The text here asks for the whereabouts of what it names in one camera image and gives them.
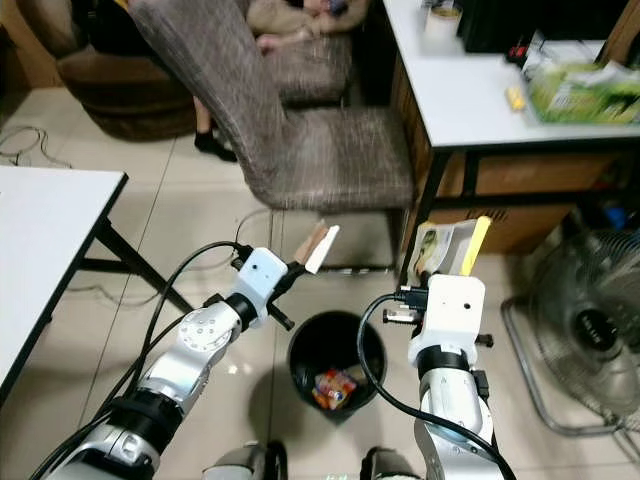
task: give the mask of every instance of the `tile floor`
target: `tile floor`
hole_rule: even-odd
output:
[[[45,128],[50,135],[49,153],[74,168],[129,174],[111,220],[165,275],[203,243],[232,238],[242,218],[264,208],[245,186],[238,166],[198,154],[191,138],[145,144],[114,140],[89,120],[65,90],[32,92],[6,126],[19,124]],[[20,139],[13,143],[20,146]],[[47,165],[37,153],[23,160]],[[264,212],[252,217],[240,232],[241,240],[254,245],[271,241],[285,255],[291,254],[314,223],[313,215],[286,213],[276,216],[270,232],[267,220]],[[359,259],[388,260],[389,240],[381,216],[341,216],[337,221],[347,231],[336,245],[334,260],[347,259],[353,252],[359,252]],[[92,246],[91,252],[108,255],[100,245]],[[203,258],[197,269],[180,279],[178,289],[194,304],[227,289],[232,273],[207,268],[222,259],[223,254]],[[523,480],[640,478],[640,471],[611,438],[567,439],[538,420],[499,316],[502,300],[517,290],[512,280],[517,265],[517,259],[483,256],[475,271],[487,285],[483,331],[496,338],[493,349],[481,351],[480,364],[488,371],[490,403],[504,456]],[[137,353],[153,304],[133,304],[147,298],[150,288],[137,278],[84,272],[73,278],[71,286],[94,284],[122,297],[122,304],[93,291],[64,295],[0,414],[0,479],[26,478],[57,442],[91,416]],[[280,307],[298,322],[327,309],[361,312],[371,299],[392,288],[388,275],[321,275],[300,281]],[[176,316],[169,306],[160,323]],[[415,404],[416,372],[405,362],[408,332],[380,323],[376,327],[387,348],[387,385]],[[285,363],[290,338],[291,333],[269,325],[248,332],[229,349],[165,453],[156,478],[196,480],[226,450],[268,438],[286,443],[290,475],[296,479],[356,478],[362,456],[374,445],[396,448],[416,472],[424,473],[411,419],[381,399],[337,427],[298,400]],[[537,371],[559,419],[590,418],[542,369]]]

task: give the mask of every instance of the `brown sofa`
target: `brown sofa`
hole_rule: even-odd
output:
[[[154,60],[96,52],[73,23],[70,0],[17,4],[57,59],[64,84],[104,132],[126,140],[155,140],[194,131],[191,94]]]

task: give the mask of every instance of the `cardboard box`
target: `cardboard box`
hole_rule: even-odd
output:
[[[620,155],[568,154],[487,157],[480,161],[478,194],[509,194],[589,189]],[[462,191],[464,162],[451,159],[438,196],[457,196]],[[573,205],[524,207],[474,207],[435,210],[434,223],[454,223],[486,215],[493,220],[483,243],[483,253],[532,252],[571,211]]]

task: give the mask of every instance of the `black metal table frame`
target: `black metal table frame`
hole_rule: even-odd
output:
[[[27,361],[31,350],[40,337],[44,327],[51,321],[53,310],[55,309],[60,297],[69,285],[71,278],[77,270],[92,270],[107,273],[126,273],[139,275],[145,279],[157,291],[162,291],[167,286],[167,281],[160,275],[142,256],[127,243],[127,241],[118,234],[111,226],[111,222],[107,215],[120,196],[128,177],[123,175],[118,186],[114,189],[109,201],[106,203],[93,228],[82,242],[73,261],[69,264],[65,274],[58,283],[53,294],[49,298],[47,305],[43,309],[33,330],[29,334],[26,342],[22,346],[18,356],[16,357],[11,369],[7,373],[6,378],[0,385],[0,408],[4,404],[11,388],[18,378],[22,367]],[[120,260],[102,260],[85,258],[89,247],[93,240],[96,239],[107,247]],[[173,303],[180,311],[189,313],[193,307],[173,288],[167,294],[167,300]]]
[[[559,205],[563,203],[596,202],[612,199],[640,197],[640,137],[577,139],[548,142],[531,142],[506,145],[468,145],[464,147],[432,148],[433,161],[427,174],[424,192],[418,206],[418,214],[411,232],[407,252],[400,270],[400,285],[407,281],[407,269],[411,251],[416,241],[418,226],[429,218],[432,210],[469,207],[517,207]],[[623,189],[578,190],[560,192],[512,193],[503,195],[477,195],[476,185],[480,160],[487,156],[514,156],[539,153],[598,153],[607,151],[633,151],[631,178]],[[436,197],[446,167],[454,152],[465,154],[462,193],[456,197]]]

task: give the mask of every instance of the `table leg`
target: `table leg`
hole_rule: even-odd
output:
[[[418,233],[418,226],[429,218],[429,214],[433,208],[433,204],[444,175],[444,170],[451,158],[451,152],[435,152],[433,155],[433,162],[429,168],[429,176],[422,192],[422,198],[420,199],[420,206],[418,207],[418,215],[413,224],[411,231],[411,237],[409,239],[409,245],[404,255],[404,261],[402,262],[402,270],[400,270],[400,285],[404,285],[407,282],[407,270],[409,269],[409,262],[411,261],[411,252],[413,251],[413,245],[416,243],[416,234]]]
[[[113,254],[124,262],[131,271],[136,275],[140,275],[144,278],[153,288],[162,292],[167,286],[167,281],[160,275],[155,269],[147,263],[147,261],[140,256],[140,254],[127,243],[127,241],[120,236],[111,226],[111,222],[108,220],[100,228],[96,238],[107,247]],[[189,313],[193,311],[193,307],[189,305],[178,292],[173,288],[169,290],[167,294],[167,300],[173,303],[183,313]]]

